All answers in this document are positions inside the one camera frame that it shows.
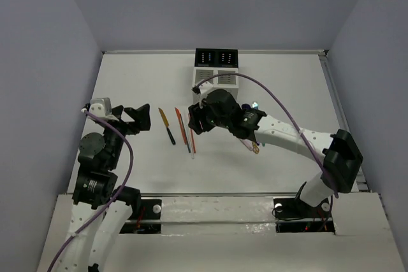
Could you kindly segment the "purple iridescent spoon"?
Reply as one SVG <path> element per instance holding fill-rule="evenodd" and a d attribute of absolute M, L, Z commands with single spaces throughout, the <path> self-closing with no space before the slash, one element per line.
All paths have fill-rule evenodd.
<path fill-rule="evenodd" d="M 250 109 L 250 108 L 252 108 L 252 105 L 251 104 L 247 104 L 247 103 L 244 103 L 244 104 L 242 104 L 242 108 L 243 109 Z M 257 142 L 257 144 L 258 144 L 258 146 L 262 146 L 262 147 L 266 147 L 266 144 L 265 143 L 259 143 L 259 142 Z"/>

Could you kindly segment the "orange pointed straw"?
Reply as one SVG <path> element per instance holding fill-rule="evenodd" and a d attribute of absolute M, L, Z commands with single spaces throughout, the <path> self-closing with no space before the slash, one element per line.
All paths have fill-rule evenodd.
<path fill-rule="evenodd" d="M 175 113 L 176 113 L 177 118 L 178 118 L 178 122 L 179 122 L 179 126 L 180 126 L 180 131 L 181 131 L 181 135 L 182 135 L 182 138 L 183 138 L 183 134 L 182 134 L 182 130 L 181 130 L 181 122 L 180 122 L 180 118 L 179 118 L 180 111 L 179 111 L 179 109 L 176 108 L 176 107 L 175 107 Z"/>

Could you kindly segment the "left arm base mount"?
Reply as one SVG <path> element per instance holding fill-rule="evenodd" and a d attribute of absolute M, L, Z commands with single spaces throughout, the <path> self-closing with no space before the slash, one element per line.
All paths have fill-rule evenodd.
<path fill-rule="evenodd" d="M 162 199 L 142 198 L 138 212 L 125 221 L 121 234 L 160 234 Z"/>

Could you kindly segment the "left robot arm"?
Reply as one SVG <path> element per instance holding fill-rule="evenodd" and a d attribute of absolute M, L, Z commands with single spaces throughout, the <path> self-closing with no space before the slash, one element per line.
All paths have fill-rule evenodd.
<path fill-rule="evenodd" d="M 113 107 L 108 98 L 98 98 L 81 111 L 104 131 L 91 132 L 80 140 L 66 241 L 49 271 L 103 271 L 126 220 L 143 211 L 140 191 L 118 184 L 114 170 L 123 147 L 128 147 L 129 161 L 134 161 L 126 137 L 150 130 L 149 104 L 137 109 Z"/>

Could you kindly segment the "silver spoon pink handle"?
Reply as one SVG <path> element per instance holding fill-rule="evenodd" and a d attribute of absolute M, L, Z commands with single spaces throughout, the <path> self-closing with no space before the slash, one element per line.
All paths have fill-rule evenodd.
<path fill-rule="evenodd" d="M 252 151 L 252 143 L 247 140 L 239 139 L 239 141 L 249 150 Z"/>

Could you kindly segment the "gold black handled knife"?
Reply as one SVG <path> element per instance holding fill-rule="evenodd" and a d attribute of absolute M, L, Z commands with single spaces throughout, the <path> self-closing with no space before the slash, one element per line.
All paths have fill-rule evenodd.
<path fill-rule="evenodd" d="M 164 111 L 161 108 L 158 108 L 158 110 L 159 110 L 160 116 L 161 116 L 161 118 L 163 120 L 163 124 L 164 124 L 164 126 L 166 128 L 166 131 L 168 133 L 168 136 L 170 138 L 170 141 L 171 141 L 172 145 L 176 145 L 176 141 L 175 141 L 175 139 L 173 137 L 173 134 L 170 131 L 169 122 L 168 122 L 168 119 L 166 118 L 166 115 L 164 114 Z"/>

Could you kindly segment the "gold fork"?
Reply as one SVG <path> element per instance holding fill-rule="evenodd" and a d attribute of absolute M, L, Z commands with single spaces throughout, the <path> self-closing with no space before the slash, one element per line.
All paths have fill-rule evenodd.
<path fill-rule="evenodd" d="M 252 142 L 252 151 L 255 154 L 259 154 L 259 147 L 258 147 L 258 144 L 255 141 Z"/>

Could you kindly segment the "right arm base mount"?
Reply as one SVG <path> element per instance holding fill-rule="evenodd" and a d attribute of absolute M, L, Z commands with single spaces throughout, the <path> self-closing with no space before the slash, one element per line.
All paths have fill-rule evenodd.
<path fill-rule="evenodd" d="M 278 198 L 274 201 L 272 216 L 277 233 L 335 233 L 330 208 L 325 199 L 317 207 L 311 207 L 295 198 Z"/>

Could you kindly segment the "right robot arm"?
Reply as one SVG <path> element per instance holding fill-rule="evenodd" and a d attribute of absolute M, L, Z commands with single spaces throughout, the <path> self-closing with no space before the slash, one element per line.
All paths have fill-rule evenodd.
<path fill-rule="evenodd" d="M 285 123 L 261 110 L 241 107 L 226 90 L 216 89 L 188 107 L 188 126 L 197 134 L 215 127 L 241 140 L 265 143 L 317 162 L 319 174 L 303 183 L 293 201 L 295 212 L 310 215 L 325 199 L 351 192 L 363 156 L 351 133 L 316 132 Z"/>

